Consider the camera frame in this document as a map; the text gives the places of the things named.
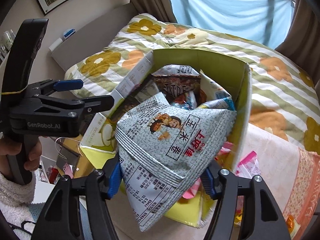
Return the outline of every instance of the orange flower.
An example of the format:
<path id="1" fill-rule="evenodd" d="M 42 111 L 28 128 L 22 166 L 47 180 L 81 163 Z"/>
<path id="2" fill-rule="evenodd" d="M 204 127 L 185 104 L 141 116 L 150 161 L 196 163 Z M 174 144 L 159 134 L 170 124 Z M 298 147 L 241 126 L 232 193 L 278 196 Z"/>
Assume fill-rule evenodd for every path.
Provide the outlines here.
<path id="1" fill-rule="evenodd" d="M 277 57 L 262 58 L 260 63 L 265 65 L 267 73 L 274 77 L 276 80 L 286 80 L 287 82 L 292 81 L 290 73 L 287 71 L 287 65 Z"/>
<path id="2" fill-rule="evenodd" d="M 144 57 L 143 52 L 141 50 L 132 50 L 128 54 L 129 59 L 125 60 L 122 63 L 122 66 L 126 69 L 132 69 L 140 59 Z"/>
<path id="3" fill-rule="evenodd" d="M 302 69 L 300 70 L 299 73 L 300 78 L 302 79 L 302 81 L 308 86 L 308 87 L 312 87 L 314 88 L 315 85 L 313 84 L 312 79 L 309 77 L 309 75 L 304 72 Z"/>
<path id="4" fill-rule="evenodd" d="M 286 119 L 275 110 L 266 107 L 253 108 L 251 109 L 249 123 L 288 141 L 288 137 L 284 133 Z"/>
<path id="5" fill-rule="evenodd" d="M 141 19 L 139 22 L 135 22 L 129 25 L 127 32 L 136 33 L 139 32 L 142 35 L 152 36 L 161 31 L 161 26 L 153 24 L 152 21 L 147 19 Z"/>
<path id="6" fill-rule="evenodd" d="M 80 69 L 82 74 L 89 73 L 92 77 L 97 77 L 105 72 L 110 67 L 110 64 L 116 64 L 121 59 L 120 52 L 112 52 L 107 50 L 105 52 L 94 54 L 88 57 Z"/>
<path id="7" fill-rule="evenodd" d="M 179 34 L 184 33 L 185 31 L 186 31 L 186 29 L 183 28 L 183 27 L 176 27 L 176 26 L 174 26 L 173 24 L 168 24 L 168 25 L 165 27 L 164 34 L 179 35 Z"/>
<path id="8" fill-rule="evenodd" d="M 196 36 L 194 35 L 194 33 L 189 34 L 187 37 L 188 37 L 189 40 L 196 38 Z"/>
<path id="9" fill-rule="evenodd" d="M 303 136 L 304 148 L 309 152 L 317 152 L 320 155 L 320 125 L 312 118 L 307 118 L 307 130 Z"/>

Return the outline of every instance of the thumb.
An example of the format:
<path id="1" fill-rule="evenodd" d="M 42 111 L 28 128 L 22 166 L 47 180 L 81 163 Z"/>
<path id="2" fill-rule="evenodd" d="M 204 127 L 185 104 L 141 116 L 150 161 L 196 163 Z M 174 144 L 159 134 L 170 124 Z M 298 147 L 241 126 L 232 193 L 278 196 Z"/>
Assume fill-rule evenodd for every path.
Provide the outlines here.
<path id="1" fill-rule="evenodd" d="M 17 155 L 21 152 L 22 143 L 15 142 L 8 137 L 0 139 L 0 155 Z"/>

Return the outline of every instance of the cartoon girl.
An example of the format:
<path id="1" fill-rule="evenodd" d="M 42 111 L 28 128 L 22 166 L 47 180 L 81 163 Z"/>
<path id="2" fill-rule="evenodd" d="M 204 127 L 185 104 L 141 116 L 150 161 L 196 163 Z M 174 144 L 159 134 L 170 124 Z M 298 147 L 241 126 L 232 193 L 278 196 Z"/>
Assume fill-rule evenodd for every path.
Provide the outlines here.
<path id="1" fill-rule="evenodd" d="M 158 114 L 153 120 L 154 122 L 150 125 L 151 133 L 160 130 L 162 125 L 170 128 L 179 128 L 180 131 L 183 130 L 181 119 L 176 116 L 169 116 L 168 114 Z"/>

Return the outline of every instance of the human hand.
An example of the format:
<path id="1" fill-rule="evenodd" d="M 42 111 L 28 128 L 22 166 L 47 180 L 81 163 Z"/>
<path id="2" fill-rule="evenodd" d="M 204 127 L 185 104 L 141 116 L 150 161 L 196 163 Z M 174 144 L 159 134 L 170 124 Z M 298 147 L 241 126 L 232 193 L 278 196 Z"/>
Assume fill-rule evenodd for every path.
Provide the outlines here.
<path id="1" fill-rule="evenodd" d="M 17 155 L 18 153 L 20 153 L 21 147 L 21 143 L 15 142 L 8 137 L 0 139 L 0 172 L 8 180 L 12 180 L 13 176 L 9 166 L 7 155 Z M 24 164 L 24 168 L 27 171 L 35 171 L 39 167 L 41 153 L 41 142 L 38 139 L 37 144 L 29 152 L 29 160 Z"/>

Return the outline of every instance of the finger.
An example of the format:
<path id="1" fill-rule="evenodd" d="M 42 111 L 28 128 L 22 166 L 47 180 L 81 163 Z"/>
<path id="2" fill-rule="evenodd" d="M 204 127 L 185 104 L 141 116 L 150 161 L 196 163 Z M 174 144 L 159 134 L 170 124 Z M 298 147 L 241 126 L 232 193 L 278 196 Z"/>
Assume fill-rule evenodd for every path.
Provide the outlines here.
<path id="1" fill-rule="evenodd" d="M 41 154 L 42 154 L 42 146 L 41 146 L 40 140 L 38 139 L 37 144 L 29 152 L 29 160 L 30 161 L 36 160 L 41 156 Z"/>
<path id="2" fill-rule="evenodd" d="M 24 163 L 24 168 L 27 171 L 35 171 L 39 167 L 39 164 L 40 164 L 40 158 L 36 158 L 33 161 L 25 162 Z"/>
<path id="3" fill-rule="evenodd" d="M 15 142 L 8 137 L 0 139 L 0 155 L 17 155 L 21 152 L 22 143 Z"/>

